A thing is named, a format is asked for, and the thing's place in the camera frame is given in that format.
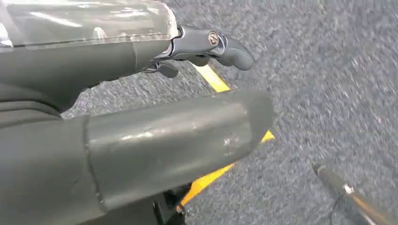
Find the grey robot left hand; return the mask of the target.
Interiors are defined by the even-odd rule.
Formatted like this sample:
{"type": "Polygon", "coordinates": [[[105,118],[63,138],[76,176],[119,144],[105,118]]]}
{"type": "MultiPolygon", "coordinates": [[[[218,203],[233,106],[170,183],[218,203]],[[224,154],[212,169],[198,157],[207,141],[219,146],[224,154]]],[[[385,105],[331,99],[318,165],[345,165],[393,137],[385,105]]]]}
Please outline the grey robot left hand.
{"type": "Polygon", "coordinates": [[[182,225],[198,178],[250,154],[272,125],[265,91],[224,91],[64,120],[86,89],[172,61],[255,59],[215,30],[180,25],[156,0],[0,3],[0,222],[182,225]]]}

